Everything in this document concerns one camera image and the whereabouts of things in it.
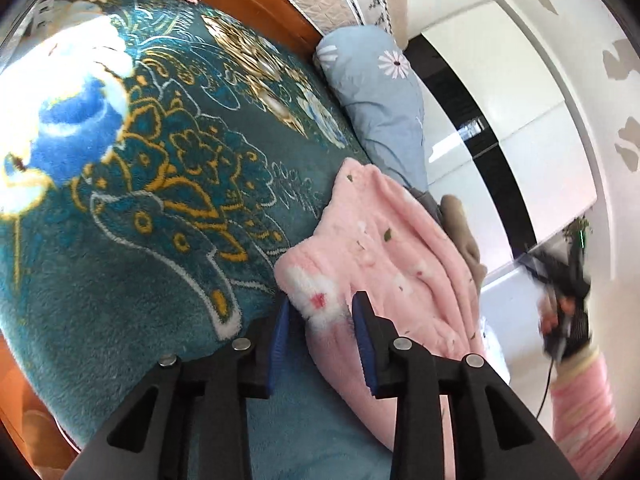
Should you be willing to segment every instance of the wooden bed frame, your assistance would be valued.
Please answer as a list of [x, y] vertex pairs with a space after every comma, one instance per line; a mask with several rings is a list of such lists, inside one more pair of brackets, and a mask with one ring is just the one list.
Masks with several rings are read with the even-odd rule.
[[320, 33], [288, 0], [202, 0], [310, 60]]

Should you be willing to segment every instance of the person's arm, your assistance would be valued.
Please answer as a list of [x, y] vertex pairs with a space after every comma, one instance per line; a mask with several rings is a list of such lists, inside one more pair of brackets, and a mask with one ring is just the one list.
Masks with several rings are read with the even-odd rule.
[[[575, 311], [571, 300], [561, 298], [561, 308]], [[542, 317], [541, 332], [557, 324], [554, 314]], [[596, 480], [625, 442], [616, 426], [613, 399], [604, 357], [590, 339], [575, 354], [556, 365], [551, 386], [553, 438], [580, 478]]]

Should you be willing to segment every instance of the patterned blanket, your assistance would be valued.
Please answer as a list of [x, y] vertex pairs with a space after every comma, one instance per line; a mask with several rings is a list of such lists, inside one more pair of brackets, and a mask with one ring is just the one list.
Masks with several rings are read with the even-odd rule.
[[276, 259], [367, 161], [310, 67], [179, 0], [45, 0], [0, 119], [0, 329], [81, 446], [159, 356], [265, 314]]

